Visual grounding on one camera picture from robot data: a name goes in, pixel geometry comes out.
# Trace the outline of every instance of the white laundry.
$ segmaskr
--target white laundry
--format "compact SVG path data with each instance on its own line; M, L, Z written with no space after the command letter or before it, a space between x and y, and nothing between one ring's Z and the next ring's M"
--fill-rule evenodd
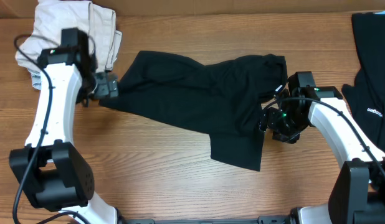
M61 30L74 28L86 32L96 43L97 72L112 70L118 55L122 33L115 30L114 10L94 5L90 1L39 0L35 9L34 35L41 35L61 43ZM56 47L53 43L29 37L21 45L21 50L36 60L42 49ZM89 51L93 43L89 40ZM40 90L40 70L19 52L16 53L18 65L26 67L31 73L32 86Z

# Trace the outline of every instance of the folded garment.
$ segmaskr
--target folded garment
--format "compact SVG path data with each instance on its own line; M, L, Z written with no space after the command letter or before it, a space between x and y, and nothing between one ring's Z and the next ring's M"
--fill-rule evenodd
M354 120L385 152L385 12L353 14L352 25L361 70L342 93Z
M86 32L96 44L97 72L112 70L120 47L122 33L115 30L114 10L94 5L90 1L39 0L35 9L34 35L41 35L61 43L61 30L74 28ZM90 53L93 52L89 40ZM37 59L42 49L56 47L42 39L30 37L21 45L21 50L30 58ZM32 86L40 89L40 70L19 52L16 53L18 65L26 67L32 76Z
M211 157L260 170L261 103L287 81L284 57L249 55L215 65L161 52L140 52L100 105L209 134Z

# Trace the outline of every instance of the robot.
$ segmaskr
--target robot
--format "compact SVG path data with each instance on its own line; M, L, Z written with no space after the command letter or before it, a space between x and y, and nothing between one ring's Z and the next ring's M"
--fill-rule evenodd
M264 108L258 131L270 129L274 140L293 144L308 126L320 130L341 169L327 204L294 208L288 216L258 219L126 220L95 192L93 172L74 147L75 105L87 106L89 99L118 95L115 75L95 73L95 54L88 54L88 40L89 36L76 28L64 29L61 44L43 50L37 60L44 76L36 118L25 147L12 150L9 156L20 183L14 222L19 223L16 211L23 190L34 208L59 212L41 223L62 215L91 224L385 223L385 153L350 116L339 91L334 86L316 86L311 72L297 72L288 78L288 89ZM54 163L55 169L40 169L48 163ZM369 184L374 192L368 192Z

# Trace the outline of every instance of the table surface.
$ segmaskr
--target table surface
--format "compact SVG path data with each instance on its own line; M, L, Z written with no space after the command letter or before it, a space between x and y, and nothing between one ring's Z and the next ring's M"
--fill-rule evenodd
M252 14L119 17L123 32L114 72L120 77L140 50L172 52L203 64L250 54L284 55L288 75L312 71L318 86L352 84L360 68L351 15ZM11 223L18 183L9 167L12 149L31 131L39 92L14 59L13 38L30 33L32 19L0 19L0 223ZM267 133L262 170L210 158L209 137L98 106L77 105L74 141L93 169L95 190L127 218L156 220L256 218L293 207L326 203L339 174L321 134L308 128L294 145ZM53 215L29 205L22 223ZM69 221L63 217L57 223Z

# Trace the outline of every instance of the black fabric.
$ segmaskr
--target black fabric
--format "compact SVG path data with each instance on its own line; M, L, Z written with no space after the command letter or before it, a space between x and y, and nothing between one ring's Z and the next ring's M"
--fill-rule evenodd
M354 14L352 25L361 70L342 93L360 128L385 152L385 15Z
M285 59L274 55L204 66L180 55L142 51L120 80L120 96L100 105L209 134L212 159L259 171L260 104L286 81Z

